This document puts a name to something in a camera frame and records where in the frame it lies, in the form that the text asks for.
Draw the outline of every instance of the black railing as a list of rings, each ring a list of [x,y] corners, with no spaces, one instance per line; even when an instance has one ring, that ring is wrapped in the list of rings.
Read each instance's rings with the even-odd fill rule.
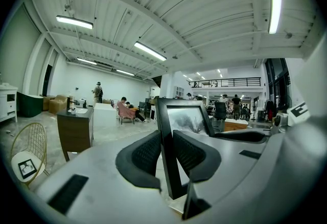
[[[189,81],[191,87],[240,87],[261,86],[261,78],[210,79]]]

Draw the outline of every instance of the ceiling light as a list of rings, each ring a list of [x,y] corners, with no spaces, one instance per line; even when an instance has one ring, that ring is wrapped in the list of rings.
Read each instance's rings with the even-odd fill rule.
[[[271,0],[269,34],[275,34],[281,14],[282,0]]]
[[[120,72],[120,73],[124,73],[124,74],[130,75],[130,76],[135,76],[134,74],[129,73],[129,72],[126,72],[126,71],[121,71],[121,70],[117,70],[117,71]]]
[[[86,59],[77,58],[77,60],[84,61],[84,62],[87,62],[87,63],[93,64],[93,65],[96,65],[95,62],[93,62],[93,61],[89,61],[89,60],[86,60]]]
[[[134,46],[141,49],[141,50],[143,50],[143,51],[145,51],[145,52],[148,52],[152,56],[155,56],[156,58],[158,58],[158,59],[160,59],[162,61],[165,61],[167,59],[163,55],[155,52],[153,49],[151,49],[151,48],[149,48],[149,47],[147,47],[147,46],[145,46],[145,45],[143,45],[143,44],[141,44],[139,42],[135,42]]]
[[[73,17],[60,16],[60,15],[56,16],[56,18],[57,18],[58,22],[73,24],[73,25],[84,27],[87,29],[93,29],[93,23],[91,23],[91,22],[83,21],[83,20],[76,19]]]

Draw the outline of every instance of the white drawer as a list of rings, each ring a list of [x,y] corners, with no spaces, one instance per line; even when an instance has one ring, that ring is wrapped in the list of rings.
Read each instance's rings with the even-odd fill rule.
[[[16,110],[16,102],[15,101],[8,101],[7,105],[8,105],[8,111],[7,111],[8,113]]]

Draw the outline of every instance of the black and white picture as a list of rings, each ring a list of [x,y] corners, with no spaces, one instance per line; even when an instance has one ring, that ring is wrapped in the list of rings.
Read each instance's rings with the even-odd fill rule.
[[[37,171],[31,159],[19,163],[18,167],[22,178],[27,178]]]
[[[169,108],[170,129],[187,130],[201,135],[208,135],[201,111],[198,107]]]

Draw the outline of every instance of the white seat cushion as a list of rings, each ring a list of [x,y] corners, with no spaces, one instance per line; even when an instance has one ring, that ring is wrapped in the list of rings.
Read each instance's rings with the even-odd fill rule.
[[[41,160],[34,154],[28,152],[28,151],[22,151],[17,153],[11,160],[11,167],[13,169],[13,171],[15,172],[16,177],[21,181],[21,182],[27,182],[30,181],[31,178],[35,175],[32,174],[27,178],[22,178],[19,167],[18,167],[18,163],[26,161],[31,159],[35,168],[38,169],[39,165],[41,164]],[[45,169],[45,165],[44,163],[42,163],[41,169],[39,171],[39,173],[37,174],[37,177],[40,176],[40,174],[44,171]]]

